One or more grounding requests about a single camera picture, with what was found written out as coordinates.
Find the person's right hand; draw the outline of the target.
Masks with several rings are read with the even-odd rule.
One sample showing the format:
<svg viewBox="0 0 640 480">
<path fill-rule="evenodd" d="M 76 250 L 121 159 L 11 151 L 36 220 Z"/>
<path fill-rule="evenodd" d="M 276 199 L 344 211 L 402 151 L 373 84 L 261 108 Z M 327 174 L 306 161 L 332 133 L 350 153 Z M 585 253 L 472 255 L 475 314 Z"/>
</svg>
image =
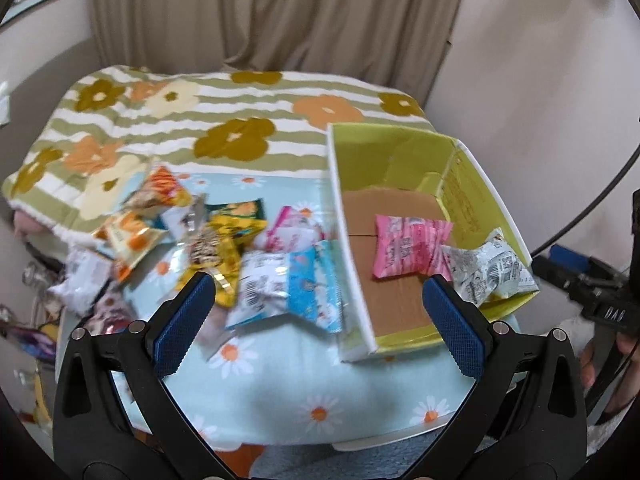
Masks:
<svg viewBox="0 0 640 480">
<path fill-rule="evenodd" d="M 603 410 L 604 414 L 611 417 L 623 411 L 639 394 L 639 344 L 637 339 L 625 334 L 617 334 L 616 346 L 628 363 L 620 372 L 620 376 L 616 378 L 616 386 Z M 587 389 L 592 387 L 597 377 L 594 367 L 594 359 L 597 354 L 598 349 L 594 338 L 580 352 L 580 378 L 582 378 L 582 385 Z"/>
</svg>

